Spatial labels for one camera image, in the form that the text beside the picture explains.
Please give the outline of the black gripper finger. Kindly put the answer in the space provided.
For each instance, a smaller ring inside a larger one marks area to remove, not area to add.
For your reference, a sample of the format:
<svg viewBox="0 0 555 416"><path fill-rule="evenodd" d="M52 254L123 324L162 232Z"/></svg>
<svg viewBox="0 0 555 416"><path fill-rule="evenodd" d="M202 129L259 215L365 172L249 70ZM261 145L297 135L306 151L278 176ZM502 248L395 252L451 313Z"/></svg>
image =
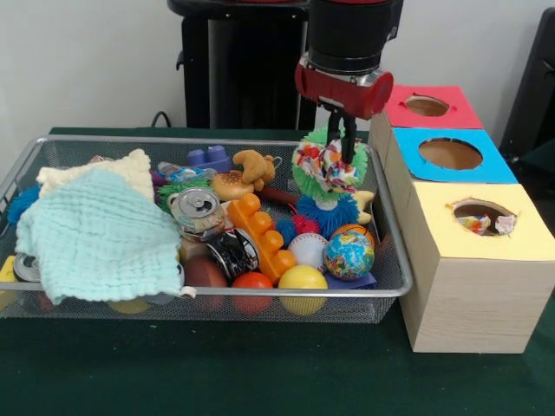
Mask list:
<svg viewBox="0 0 555 416"><path fill-rule="evenodd" d="M356 154L356 118L351 115L343 116L344 136L342 138L342 160L350 165Z"/></svg>
<svg viewBox="0 0 555 416"><path fill-rule="evenodd" d="M341 139L339 125L342 117L342 112L339 110L333 110L330 112L327 126L327 144L331 144L333 141Z"/></svg>

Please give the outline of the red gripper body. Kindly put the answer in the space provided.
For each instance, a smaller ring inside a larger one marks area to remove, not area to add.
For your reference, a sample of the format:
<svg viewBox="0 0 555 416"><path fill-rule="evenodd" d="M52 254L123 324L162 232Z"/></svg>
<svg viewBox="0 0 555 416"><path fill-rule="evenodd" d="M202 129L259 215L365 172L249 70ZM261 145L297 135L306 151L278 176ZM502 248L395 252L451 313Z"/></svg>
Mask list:
<svg viewBox="0 0 555 416"><path fill-rule="evenodd" d="M301 62L295 70L297 91L318 105L331 105L359 119L369 120L385 108L394 86L389 72L374 71L351 77L326 74Z"/></svg>

